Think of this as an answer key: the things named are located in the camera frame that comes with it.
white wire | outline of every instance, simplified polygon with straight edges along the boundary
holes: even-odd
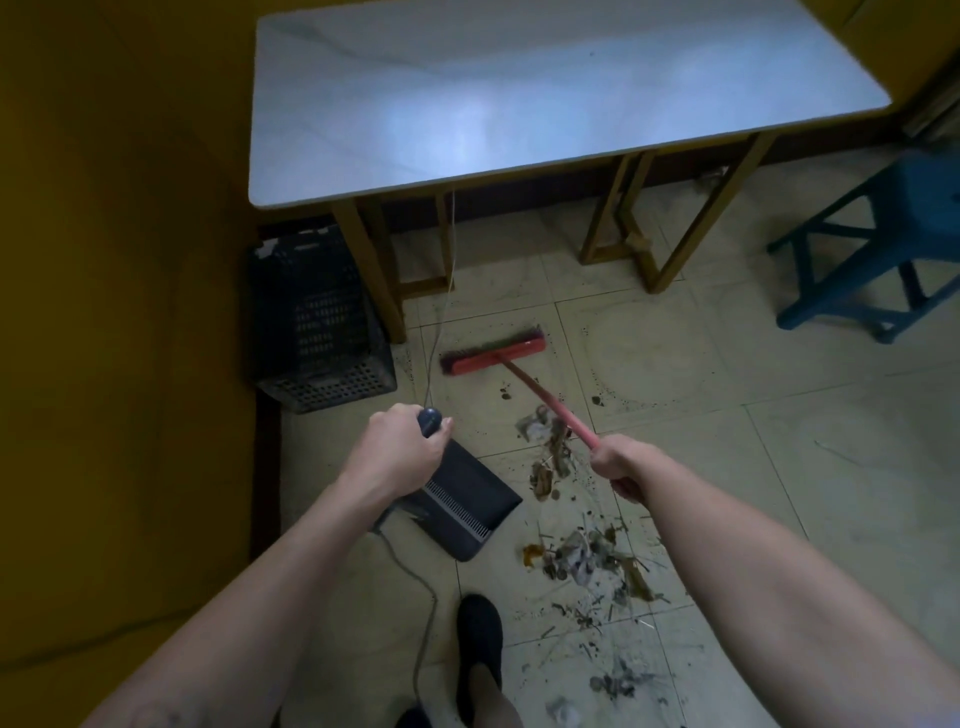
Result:
[[[444,310],[440,315],[440,325],[437,328],[437,338],[433,340],[433,349],[430,350],[430,358],[426,360],[426,393],[423,395],[423,406],[430,401],[430,382],[433,376],[433,357],[437,354],[437,347],[440,345],[440,338],[444,335],[444,323],[446,322],[446,312],[450,307],[450,291],[453,290],[453,272],[457,269],[457,191],[450,192],[450,281],[446,287],[446,296],[444,297]]]

foot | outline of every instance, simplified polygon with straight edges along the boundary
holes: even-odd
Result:
[[[467,595],[457,611],[457,640],[460,642],[460,677],[457,680],[457,713],[464,725],[473,724],[473,700],[470,697],[470,668],[485,665],[503,687],[500,657],[503,652],[503,625],[496,607],[485,596]]]
[[[419,705],[400,716],[396,728],[430,728],[430,718]]]

cable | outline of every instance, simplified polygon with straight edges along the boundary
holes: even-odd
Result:
[[[433,374],[433,357],[437,353],[437,346],[440,344],[440,338],[444,335],[444,322],[446,321],[446,312],[450,306],[450,291],[453,290],[453,272],[457,269],[457,192],[453,190],[450,192],[450,281],[449,285],[446,288],[446,297],[444,299],[444,310],[440,316],[440,326],[437,328],[437,338],[434,339],[433,349],[430,351],[430,358],[427,360],[426,366],[426,394],[423,395],[423,406],[425,407],[430,400],[430,381]],[[400,561],[399,557],[394,551],[393,544],[390,543],[390,539],[387,538],[387,535],[380,529],[379,526],[375,526],[373,533],[383,539],[383,545],[387,547],[387,552],[390,553],[390,558],[394,560],[394,563],[400,567],[400,570],[403,571],[407,576],[414,579],[415,581],[420,582],[423,588],[430,593],[430,598],[433,600],[433,603],[430,605],[430,615],[426,618],[426,626],[423,628],[423,637],[420,638],[420,647],[417,650],[417,660],[414,662],[414,697],[417,699],[418,705],[423,707],[423,701],[420,699],[420,669],[423,667],[423,658],[426,656],[426,647],[430,644],[430,631],[433,629],[433,620],[437,616],[437,604],[440,601],[437,598],[437,592],[434,591],[434,588],[430,586],[429,582],[420,576],[418,573],[410,569],[406,564]]]
[[[387,547],[387,551],[390,553],[390,558],[394,560],[394,563],[400,567],[400,569],[406,573],[410,578],[419,581],[423,588],[430,593],[430,598],[433,600],[433,604],[430,605],[430,616],[426,618],[426,626],[423,628],[423,637],[420,639],[420,649],[417,650],[417,660],[414,662],[414,697],[417,699],[417,704],[421,707],[423,706],[423,701],[420,699],[420,668],[423,667],[423,657],[426,655],[426,646],[430,642],[430,630],[433,629],[433,620],[437,616],[437,593],[434,591],[433,587],[420,576],[418,573],[410,569],[406,564],[399,560],[394,551],[393,545],[390,543],[390,539],[387,538],[386,534],[377,529],[373,533],[383,539],[384,546]]]
[[[430,400],[430,382],[433,376],[433,357],[437,353],[440,337],[444,335],[446,311],[450,306],[450,291],[453,290],[453,272],[457,269],[457,190],[450,192],[450,282],[446,288],[444,311],[440,315],[440,326],[437,328],[437,338],[433,340],[433,349],[430,358],[426,360],[426,394],[423,395],[423,406]]]

table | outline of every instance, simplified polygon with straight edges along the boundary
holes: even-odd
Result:
[[[779,130],[889,101],[796,0],[381,0],[280,13],[257,23],[250,200],[329,203],[399,342],[400,302],[449,282],[445,196],[458,182],[615,157],[580,259],[631,256],[657,293]],[[631,212],[657,150],[738,133],[752,133],[746,154],[660,268]],[[444,275],[400,283],[379,195],[426,186]],[[598,248],[611,219],[621,242]]]

wooden table leg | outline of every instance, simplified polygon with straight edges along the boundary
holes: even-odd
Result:
[[[377,313],[387,328],[392,344],[402,344],[407,340],[407,329],[403,325],[403,313],[394,297],[394,291],[383,271],[377,250],[367,236],[356,203],[350,200],[337,200],[330,203],[330,211],[340,226],[347,241],[347,247],[360,271],[360,278],[373,299]]]
[[[580,262],[587,265],[594,261],[597,252],[597,244],[600,241],[600,230],[603,224],[607,222],[613,209],[613,202],[620,194],[620,184],[623,183],[623,176],[627,174],[630,163],[636,158],[637,152],[623,155],[616,165],[616,171],[613,173],[613,182],[607,190],[607,194],[597,201],[597,207],[593,210],[593,217],[590,220],[590,227],[587,230],[587,239],[584,240],[584,246],[580,249]]]
[[[650,293],[662,293],[677,274],[680,273],[680,269],[684,267],[684,264],[689,260],[690,256],[693,255],[693,252],[697,250],[697,246],[703,241],[710,228],[713,227],[713,224],[719,219],[720,215],[723,214],[723,211],[727,209],[727,205],[730,204],[733,197],[736,196],[736,193],[740,191],[740,187],[743,186],[743,183],[750,177],[760,162],[763,161],[763,157],[776,138],[776,132],[758,132],[753,134],[750,137],[750,148],[747,150],[747,154],[745,154],[737,164],[727,170],[727,174],[724,175],[723,180],[713,192],[710,193],[703,209],[697,213],[697,216],[693,219],[693,223],[691,223],[690,227],[684,233],[684,237],[681,238],[680,243],[678,243],[674,249],[673,254],[667,258],[666,264],[657,271],[656,263],[653,262],[653,257],[650,256],[648,262],[653,265],[653,268],[651,269],[648,265],[646,266],[647,270],[644,271],[644,266],[641,266],[640,274],[643,275],[644,284]]]
[[[450,284],[453,275],[453,254],[450,248],[450,222],[446,218],[446,193],[438,192],[434,198],[437,206],[437,228],[440,230],[440,254],[444,257],[444,278]]]

